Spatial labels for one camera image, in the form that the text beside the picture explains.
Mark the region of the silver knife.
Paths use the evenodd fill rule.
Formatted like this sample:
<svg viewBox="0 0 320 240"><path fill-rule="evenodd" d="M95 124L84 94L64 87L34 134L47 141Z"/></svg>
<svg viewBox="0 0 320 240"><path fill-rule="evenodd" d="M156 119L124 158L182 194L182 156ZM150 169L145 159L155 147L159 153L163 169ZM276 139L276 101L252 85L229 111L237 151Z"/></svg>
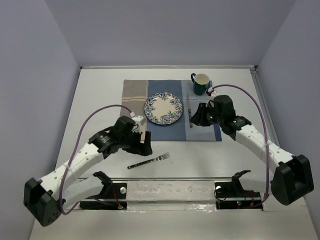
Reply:
<svg viewBox="0 0 320 240"><path fill-rule="evenodd" d="M189 120L189 127L193 127L193 123L191 122L192 118L192 111L191 111L191 103L190 103L190 94L187 93L186 95L186 105L187 105L187 112L188 112L188 120Z"/></svg>

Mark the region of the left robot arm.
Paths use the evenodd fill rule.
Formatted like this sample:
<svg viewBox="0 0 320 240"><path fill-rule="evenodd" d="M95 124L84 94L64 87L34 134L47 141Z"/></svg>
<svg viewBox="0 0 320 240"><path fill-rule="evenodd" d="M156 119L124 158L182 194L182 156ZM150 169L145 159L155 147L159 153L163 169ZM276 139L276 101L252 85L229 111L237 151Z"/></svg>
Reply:
<svg viewBox="0 0 320 240"><path fill-rule="evenodd" d="M102 171L82 181L78 178L118 150L151 155L151 133L142 131L145 122L141 115L121 116L113 126L95 133L81 149L73 151L70 160L40 179L31 178L25 183L24 206L41 226L47 227L65 215L65 209L72 211L78 202L108 196L113 182Z"/></svg>

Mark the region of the white taped front board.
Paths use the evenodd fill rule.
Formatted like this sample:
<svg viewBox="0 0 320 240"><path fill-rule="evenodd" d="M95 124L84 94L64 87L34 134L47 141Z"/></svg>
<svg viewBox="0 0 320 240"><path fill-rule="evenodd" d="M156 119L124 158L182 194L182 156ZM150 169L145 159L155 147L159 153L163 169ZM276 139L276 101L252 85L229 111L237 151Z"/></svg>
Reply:
<svg viewBox="0 0 320 240"><path fill-rule="evenodd" d="M215 183L205 180L138 180L127 184L128 203L214 203Z"/></svg>

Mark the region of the silver fork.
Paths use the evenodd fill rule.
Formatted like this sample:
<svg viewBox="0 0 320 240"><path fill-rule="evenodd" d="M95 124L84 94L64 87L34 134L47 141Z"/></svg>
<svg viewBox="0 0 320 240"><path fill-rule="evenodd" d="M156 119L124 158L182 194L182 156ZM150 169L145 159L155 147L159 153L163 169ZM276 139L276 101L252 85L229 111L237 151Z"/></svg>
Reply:
<svg viewBox="0 0 320 240"><path fill-rule="evenodd" d="M138 163L135 163L133 165L129 165L127 167L128 170L130 169L133 169L133 168L136 168L136 167L140 167L140 166L143 166L143 165L146 165L146 164L149 164L149 163L153 163L153 162L157 162L157 161L163 161L165 159L168 159L170 157L170 153L169 152L166 152L162 155L159 155L155 158L152 158L152 159L148 159L148 160L145 160L145 161L142 161L142 162L138 162Z"/></svg>

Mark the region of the blue beige checked cloth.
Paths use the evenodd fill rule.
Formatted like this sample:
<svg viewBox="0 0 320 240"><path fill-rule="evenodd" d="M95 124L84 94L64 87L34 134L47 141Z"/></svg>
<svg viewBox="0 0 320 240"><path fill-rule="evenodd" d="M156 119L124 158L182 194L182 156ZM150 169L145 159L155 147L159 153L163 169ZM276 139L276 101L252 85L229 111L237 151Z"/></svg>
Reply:
<svg viewBox="0 0 320 240"><path fill-rule="evenodd" d="M174 123L160 125L146 121L144 129L151 132L152 141L192 141L192 142L220 142L222 133L215 124L207 127L193 125L190 127L187 97L190 110L194 114L199 103L207 101L206 95L196 95L191 80L129 80L123 81L121 104L128 107L136 115L144 116L146 100L157 93L167 92L177 96L183 104L181 117Z"/></svg>

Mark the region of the blue white patterned plate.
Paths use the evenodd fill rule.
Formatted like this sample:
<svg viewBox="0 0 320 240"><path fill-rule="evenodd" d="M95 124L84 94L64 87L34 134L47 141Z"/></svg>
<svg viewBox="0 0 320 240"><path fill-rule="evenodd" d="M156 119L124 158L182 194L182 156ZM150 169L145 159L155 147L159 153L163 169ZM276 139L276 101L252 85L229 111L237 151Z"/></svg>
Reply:
<svg viewBox="0 0 320 240"><path fill-rule="evenodd" d="M151 95L144 104L146 118L157 125L175 123L183 114L183 103L174 94L158 92Z"/></svg>

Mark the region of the dark green mug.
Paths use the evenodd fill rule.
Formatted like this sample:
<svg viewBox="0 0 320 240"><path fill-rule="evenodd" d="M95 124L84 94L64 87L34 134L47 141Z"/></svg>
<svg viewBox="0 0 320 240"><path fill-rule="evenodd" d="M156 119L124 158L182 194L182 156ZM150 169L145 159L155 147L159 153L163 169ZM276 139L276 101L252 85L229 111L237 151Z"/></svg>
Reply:
<svg viewBox="0 0 320 240"><path fill-rule="evenodd" d="M203 95L207 91L207 87L209 86L209 77L203 73L192 73L190 75L190 78L193 83L193 92L198 96Z"/></svg>

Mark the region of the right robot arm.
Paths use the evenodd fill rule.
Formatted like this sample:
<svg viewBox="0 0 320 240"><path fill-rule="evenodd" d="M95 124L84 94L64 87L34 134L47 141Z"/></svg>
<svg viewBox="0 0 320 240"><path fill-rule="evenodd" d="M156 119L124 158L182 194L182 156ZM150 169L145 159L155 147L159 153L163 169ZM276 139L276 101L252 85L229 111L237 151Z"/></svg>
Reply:
<svg viewBox="0 0 320 240"><path fill-rule="evenodd" d="M211 96L201 102L194 114L188 115L192 125L219 125L222 132L245 146L266 164L265 197L272 194L282 205L288 206L314 190L310 161L304 155L295 156L269 141L244 116L236 114L228 95Z"/></svg>

